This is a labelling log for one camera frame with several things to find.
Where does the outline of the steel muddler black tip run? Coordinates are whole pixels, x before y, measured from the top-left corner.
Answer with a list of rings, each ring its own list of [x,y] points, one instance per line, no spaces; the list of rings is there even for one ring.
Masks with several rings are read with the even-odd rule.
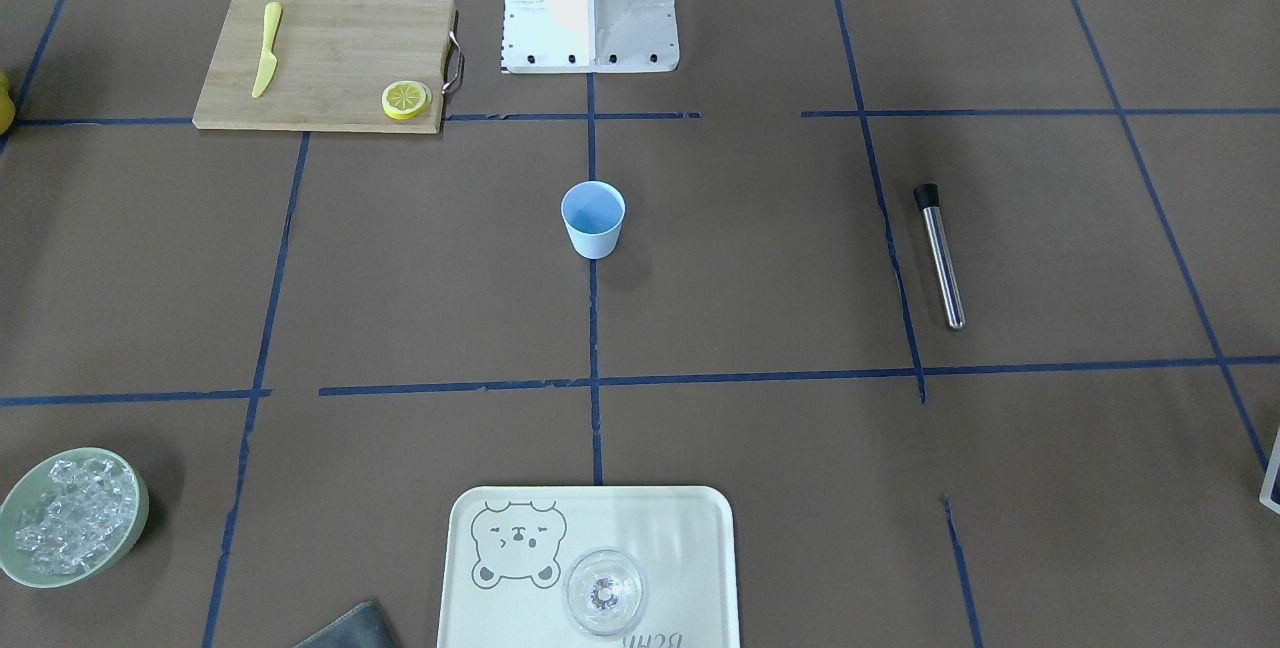
[[[940,188],[936,183],[915,186],[913,198],[925,224],[946,323],[950,330],[960,332],[966,325],[966,316],[941,211]]]

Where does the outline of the lemon slice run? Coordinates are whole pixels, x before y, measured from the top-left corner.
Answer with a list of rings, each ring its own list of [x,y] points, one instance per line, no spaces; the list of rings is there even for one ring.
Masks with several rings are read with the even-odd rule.
[[[393,120],[410,120],[428,111],[433,92],[421,79],[396,79],[381,92],[381,110]]]

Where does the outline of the light blue cup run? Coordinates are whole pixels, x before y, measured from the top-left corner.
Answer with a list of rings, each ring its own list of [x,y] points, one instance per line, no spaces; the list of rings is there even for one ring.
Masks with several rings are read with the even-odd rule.
[[[622,193],[602,181],[585,181],[570,188],[559,214],[573,250],[589,260],[614,251],[626,216]]]

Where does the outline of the whole yellow lemon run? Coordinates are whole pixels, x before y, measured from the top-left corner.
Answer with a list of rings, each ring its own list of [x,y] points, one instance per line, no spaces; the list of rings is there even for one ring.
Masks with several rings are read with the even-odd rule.
[[[0,136],[5,136],[17,119],[17,106],[10,93],[12,85],[8,76],[0,73]]]

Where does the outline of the cream bear tray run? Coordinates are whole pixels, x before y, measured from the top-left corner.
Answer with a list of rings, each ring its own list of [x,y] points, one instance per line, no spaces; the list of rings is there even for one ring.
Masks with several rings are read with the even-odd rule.
[[[571,624],[564,583],[596,548],[646,581],[639,625],[594,638]],[[440,647],[737,647],[733,515],[709,487],[479,487],[451,511]]]

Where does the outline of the clear wine glass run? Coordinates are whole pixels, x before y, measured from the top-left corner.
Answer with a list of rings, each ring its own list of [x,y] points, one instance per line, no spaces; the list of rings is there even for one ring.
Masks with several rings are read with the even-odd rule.
[[[579,556],[564,583],[564,610],[577,630],[594,638],[632,631],[646,608],[646,581],[640,563],[616,548]]]

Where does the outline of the bamboo cutting board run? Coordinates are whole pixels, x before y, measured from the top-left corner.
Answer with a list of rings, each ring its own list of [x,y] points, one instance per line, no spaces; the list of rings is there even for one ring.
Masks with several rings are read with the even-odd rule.
[[[283,6],[278,67],[251,97],[262,12]],[[449,0],[230,0],[192,123],[205,131],[436,134],[460,70],[448,77],[457,6]],[[431,88],[428,111],[389,119],[381,92],[396,79]]]

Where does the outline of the yellow plastic knife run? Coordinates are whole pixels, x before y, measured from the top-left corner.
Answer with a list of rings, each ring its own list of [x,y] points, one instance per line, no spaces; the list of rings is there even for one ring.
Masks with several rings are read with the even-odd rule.
[[[252,99],[262,97],[275,76],[278,56],[274,53],[274,44],[282,15],[283,6],[280,3],[271,1],[264,6],[259,65],[255,73],[253,87],[251,88]]]

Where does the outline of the grey folded cloth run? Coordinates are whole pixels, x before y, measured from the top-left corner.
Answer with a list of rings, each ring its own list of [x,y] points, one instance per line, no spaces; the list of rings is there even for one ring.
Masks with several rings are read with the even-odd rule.
[[[334,619],[302,642],[307,647],[397,647],[390,624],[381,608],[371,601],[362,602]]]

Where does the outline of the green bowl of ice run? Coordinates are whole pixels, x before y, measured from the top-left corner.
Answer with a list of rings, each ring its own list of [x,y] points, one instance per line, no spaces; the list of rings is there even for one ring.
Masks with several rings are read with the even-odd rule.
[[[148,499],[142,476],[110,450],[82,447],[54,455],[3,499],[3,572],[33,589],[96,576],[140,539]]]

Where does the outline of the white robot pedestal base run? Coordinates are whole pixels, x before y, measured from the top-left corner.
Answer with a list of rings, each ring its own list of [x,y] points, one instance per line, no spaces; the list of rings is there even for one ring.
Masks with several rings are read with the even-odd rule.
[[[640,74],[681,61],[676,0],[503,0],[500,70]]]

